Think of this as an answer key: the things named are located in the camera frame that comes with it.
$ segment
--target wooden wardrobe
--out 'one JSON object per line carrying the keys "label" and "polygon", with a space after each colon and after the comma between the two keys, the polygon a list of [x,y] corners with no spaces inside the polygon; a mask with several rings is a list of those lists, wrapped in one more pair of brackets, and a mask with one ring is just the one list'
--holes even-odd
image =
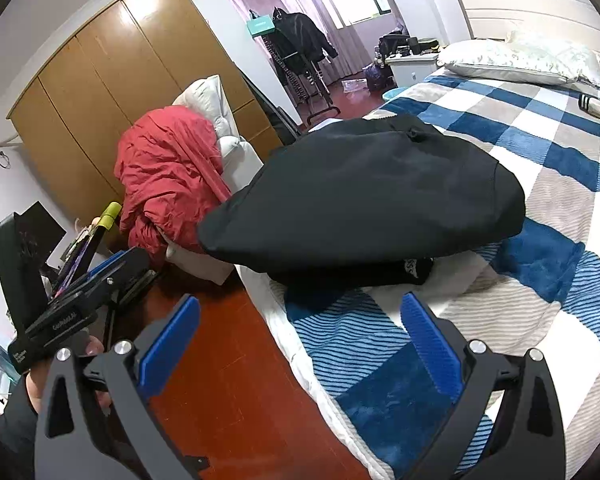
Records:
{"label": "wooden wardrobe", "polygon": [[114,2],[47,61],[8,118],[55,200],[88,224],[124,199],[113,176],[120,135],[214,74],[241,136],[266,159],[280,140],[191,0]]}

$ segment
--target bolt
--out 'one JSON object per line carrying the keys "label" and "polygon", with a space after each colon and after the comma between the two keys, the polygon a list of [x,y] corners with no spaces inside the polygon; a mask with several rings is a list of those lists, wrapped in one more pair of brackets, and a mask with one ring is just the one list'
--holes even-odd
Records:
{"label": "bolt", "polygon": [[537,348],[532,348],[529,350],[529,357],[531,357],[534,361],[542,361],[542,359],[544,359],[544,354],[542,354],[542,352]]}
{"label": "bolt", "polygon": [[71,357],[71,350],[68,348],[61,348],[58,350],[56,357],[59,361],[66,361],[69,357]]}
{"label": "bolt", "polygon": [[118,341],[116,343],[116,345],[113,347],[113,350],[118,355],[125,355],[131,352],[132,348],[133,345],[131,344],[131,341],[123,339],[122,341]]}
{"label": "bolt", "polygon": [[487,345],[479,339],[474,339],[469,343],[469,350],[474,354],[484,354],[487,351]]}

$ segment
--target blue and white checkered bedding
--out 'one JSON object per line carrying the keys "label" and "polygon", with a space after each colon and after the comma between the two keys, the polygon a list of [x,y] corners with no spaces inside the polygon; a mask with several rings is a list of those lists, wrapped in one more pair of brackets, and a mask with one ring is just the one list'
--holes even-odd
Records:
{"label": "blue and white checkered bedding", "polygon": [[[436,261],[416,288],[439,316],[494,351],[544,352],[560,400],[567,478],[600,442],[600,120],[578,107],[584,85],[467,80],[444,71],[372,113],[411,113],[480,146],[526,197],[522,232]],[[439,428],[437,393],[400,324],[409,286],[344,295],[285,291],[238,268],[305,390],[372,478],[400,478]],[[500,407],[494,394],[461,468],[473,465]]]}

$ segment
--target human hand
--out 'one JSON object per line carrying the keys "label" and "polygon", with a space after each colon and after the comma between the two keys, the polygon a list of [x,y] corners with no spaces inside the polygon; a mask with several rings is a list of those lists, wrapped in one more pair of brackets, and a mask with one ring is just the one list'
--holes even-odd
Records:
{"label": "human hand", "polygon": [[[104,352],[103,344],[96,337],[90,335],[89,343],[85,349],[86,355],[97,355]],[[51,359],[41,361],[35,364],[26,377],[27,393],[29,400],[36,413],[42,409],[42,394],[45,391],[46,377],[49,374]],[[101,408],[108,408],[111,405],[111,397],[107,392],[96,392],[98,404]]]}

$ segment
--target white nightstand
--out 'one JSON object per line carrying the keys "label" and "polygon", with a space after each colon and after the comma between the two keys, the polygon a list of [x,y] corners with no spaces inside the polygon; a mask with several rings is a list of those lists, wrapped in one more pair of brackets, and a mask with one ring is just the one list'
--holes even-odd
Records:
{"label": "white nightstand", "polygon": [[394,73],[395,83],[408,88],[422,83],[426,76],[433,74],[438,66],[438,54],[419,54],[405,57],[388,57],[386,63]]}

